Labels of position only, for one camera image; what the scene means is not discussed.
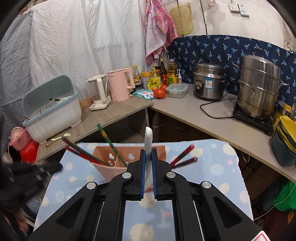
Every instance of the dish rack box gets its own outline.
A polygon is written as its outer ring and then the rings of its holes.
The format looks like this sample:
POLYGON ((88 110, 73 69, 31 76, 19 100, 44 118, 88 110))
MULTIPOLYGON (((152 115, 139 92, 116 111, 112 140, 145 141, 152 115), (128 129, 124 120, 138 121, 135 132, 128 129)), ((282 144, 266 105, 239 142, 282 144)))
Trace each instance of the dish rack box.
POLYGON ((25 116, 23 126, 36 142, 43 143, 51 136, 81 122, 78 92, 69 77, 58 76, 29 91, 22 100, 25 116), (63 101, 52 101, 50 98, 63 101))

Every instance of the white card with red border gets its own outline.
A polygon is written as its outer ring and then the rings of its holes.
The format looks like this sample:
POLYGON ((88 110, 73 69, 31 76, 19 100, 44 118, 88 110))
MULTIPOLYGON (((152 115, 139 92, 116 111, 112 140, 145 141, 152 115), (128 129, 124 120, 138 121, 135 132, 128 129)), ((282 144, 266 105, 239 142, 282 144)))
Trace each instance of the white card with red border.
POLYGON ((268 238, 268 236, 266 235, 266 233, 264 231, 261 231, 251 241, 270 241, 270 239, 268 238))

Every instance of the table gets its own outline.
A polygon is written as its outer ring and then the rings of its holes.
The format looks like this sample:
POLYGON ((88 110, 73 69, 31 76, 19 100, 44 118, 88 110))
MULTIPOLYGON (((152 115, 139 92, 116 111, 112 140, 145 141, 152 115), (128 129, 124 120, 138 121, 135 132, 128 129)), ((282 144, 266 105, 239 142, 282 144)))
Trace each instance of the table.
MULTIPOLYGON (((86 108, 82 110, 81 123, 79 125, 64 130, 54 135, 52 138, 57 138, 63 136, 65 133, 70 133, 71 136, 69 137, 69 140, 77 142, 82 138, 98 131, 99 129, 96 126, 98 123, 101 124, 103 128, 105 128, 106 126, 111 125, 143 109, 146 111, 146 122, 149 123, 147 108, 152 105, 152 101, 132 96, 126 101, 113 102, 103 110, 90 111, 89 108, 86 108)), ((63 141, 56 141, 49 147, 45 146, 46 143, 39 145, 36 158, 37 163, 60 151, 66 146, 63 141)))
MULTIPOLYGON (((252 219, 250 199, 238 167, 238 157, 228 143, 216 139, 153 143, 153 145, 165 145, 167 162, 171 162, 191 144, 195 148, 184 159, 196 156, 198 161, 174 169, 174 172, 183 175, 191 182, 210 181, 252 219)), ((79 143, 78 145, 92 153, 97 145, 104 146, 108 144, 79 143)), ((143 144, 116 143, 114 145, 143 146, 143 144)), ((101 184, 105 182, 105 179, 90 162, 69 151, 65 152, 60 163, 63 165, 63 171, 53 175, 39 209, 34 229, 38 228, 86 183, 94 181, 101 184)), ((150 239, 142 238, 141 240, 174 241, 172 212, 171 201, 156 202, 153 193, 145 193, 145 197, 141 202, 127 201, 122 240, 130 241, 131 236, 136 235, 137 232, 142 232, 143 235, 149 234, 150 239)))
MULTIPOLYGON (((237 96, 228 94, 221 102, 203 108, 214 117, 231 116, 236 100, 237 96)), ((282 167, 278 164, 271 149, 271 137, 235 118, 208 117, 200 109, 200 105, 207 101, 194 97, 192 84, 188 84, 188 92, 182 99, 167 97, 162 100, 154 99, 153 102, 154 105, 151 107, 153 110, 228 142, 296 183, 296 167, 282 167)))

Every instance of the navy blue fabric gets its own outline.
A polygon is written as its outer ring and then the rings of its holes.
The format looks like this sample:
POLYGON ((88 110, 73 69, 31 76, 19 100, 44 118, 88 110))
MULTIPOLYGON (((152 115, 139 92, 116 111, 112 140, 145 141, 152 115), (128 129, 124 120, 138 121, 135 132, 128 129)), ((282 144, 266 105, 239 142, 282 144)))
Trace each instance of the navy blue fabric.
POLYGON ((295 53, 286 51, 264 41, 228 35, 201 35, 180 37, 168 47, 170 58, 178 65, 184 82, 193 83, 193 71, 198 62, 210 61, 226 68, 226 91, 234 89, 238 94, 237 77, 242 55, 255 54, 274 62, 281 68, 281 79, 289 83, 280 88, 278 100, 292 105, 296 98, 296 58, 295 53))

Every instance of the green plastic bag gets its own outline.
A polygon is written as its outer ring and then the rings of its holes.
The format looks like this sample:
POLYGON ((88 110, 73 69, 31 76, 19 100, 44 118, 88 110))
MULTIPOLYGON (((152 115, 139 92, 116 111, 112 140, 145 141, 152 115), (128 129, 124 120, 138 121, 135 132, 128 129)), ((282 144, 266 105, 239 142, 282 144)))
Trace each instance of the green plastic bag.
POLYGON ((276 207, 277 210, 283 211, 283 212, 288 211, 288 210, 296 210, 295 183, 289 181, 283 187, 283 189, 281 190, 279 195, 273 200, 273 205, 276 207))

